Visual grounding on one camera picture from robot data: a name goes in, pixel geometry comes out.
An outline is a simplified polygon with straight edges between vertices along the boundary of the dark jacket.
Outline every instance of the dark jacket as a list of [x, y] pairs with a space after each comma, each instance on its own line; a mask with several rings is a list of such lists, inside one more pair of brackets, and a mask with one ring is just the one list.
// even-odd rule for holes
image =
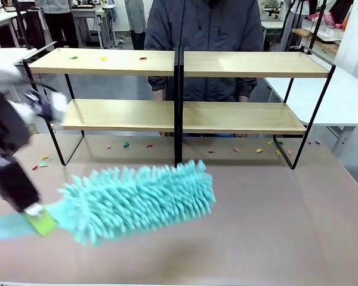
[[[184, 0], [154, 0], [145, 49], [174, 50], [180, 40]], [[186, 0], [182, 44], [185, 51], [262, 51], [263, 31], [257, 0]], [[150, 77], [153, 91], [166, 88], [167, 77]], [[185, 78], [186, 101], [238, 101], [249, 97], [256, 79]]]

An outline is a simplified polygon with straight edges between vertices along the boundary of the tabletop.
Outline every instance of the tabletop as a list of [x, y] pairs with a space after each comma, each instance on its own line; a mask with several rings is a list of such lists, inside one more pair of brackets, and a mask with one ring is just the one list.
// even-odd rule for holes
[[14, 17], [17, 17], [16, 12], [2, 12], [2, 13], [0, 13], [0, 22], [14, 18]]
[[[272, 90], [283, 100], [290, 79], [266, 78]], [[304, 124], [308, 124], [325, 79], [295, 79], [287, 104]], [[358, 79], [337, 67], [321, 103], [315, 125], [358, 126]]]
[[282, 29], [284, 22], [282, 22], [282, 21], [261, 21], [261, 25], [265, 29]]
[[0, 64], [15, 64], [37, 51], [26, 48], [0, 48]]
[[[68, 152], [78, 136], [59, 135]], [[129, 148], [123, 148], [125, 141]], [[86, 136], [63, 167], [32, 171], [55, 149], [35, 135], [17, 158], [46, 203], [71, 174], [173, 163], [173, 138]], [[358, 285], [358, 184], [322, 145], [307, 145], [295, 171], [267, 139], [185, 138], [184, 159], [214, 178], [212, 214], [97, 248], [56, 231], [0, 241], [0, 281], [57, 284]], [[299, 139], [284, 139], [295, 149]], [[236, 153], [233, 147], [241, 149]], [[209, 154], [212, 148], [215, 153]], [[256, 148], [264, 149], [257, 154]], [[0, 215], [12, 212], [0, 199]]]

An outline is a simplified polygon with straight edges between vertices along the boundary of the person's hand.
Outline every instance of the person's hand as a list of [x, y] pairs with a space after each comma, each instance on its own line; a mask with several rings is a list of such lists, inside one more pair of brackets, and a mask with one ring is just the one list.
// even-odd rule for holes
[[248, 102], [249, 98], [248, 97], [244, 97], [243, 95], [239, 96], [239, 102]]
[[160, 91], [153, 91], [154, 98], [156, 101], [163, 101], [165, 100], [165, 90], [161, 89]]

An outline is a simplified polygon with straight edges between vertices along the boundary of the beige table surface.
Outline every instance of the beige table surface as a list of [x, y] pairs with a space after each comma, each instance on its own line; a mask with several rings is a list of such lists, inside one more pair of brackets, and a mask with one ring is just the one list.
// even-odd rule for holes
[[[77, 137], [58, 136], [65, 153]], [[73, 173], [173, 161], [172, 138], [87, 136], [67, 167], [48, 135], [32, 141], [17, 157], [48, 203]], [[214, 177], [217, 203], [206, 219], [99, 248], [76, 244], [62, 231], [1, 241], [0, 281], [358, 286], [358, 185], [323, 146], [307, 145], [291, 171], [267, 141], [185, 139], [184, 157], [204, 158]], [[297, 142], [285, 140], [285, 148], [295, 153]], [[31, 170], [49, 154], [55, 157], [49, 167]], [[0, 199], [0, 215], [9, 212]]]

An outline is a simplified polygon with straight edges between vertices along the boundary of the microfiber duster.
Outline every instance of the microfiber duster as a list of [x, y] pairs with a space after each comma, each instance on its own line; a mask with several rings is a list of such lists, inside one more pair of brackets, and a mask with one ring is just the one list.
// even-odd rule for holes
[[73, 177], [54, 219], [79, 243], [98, 245], [204, 217], [216, 200], [202, 161], [178, 167], [124, 167]]

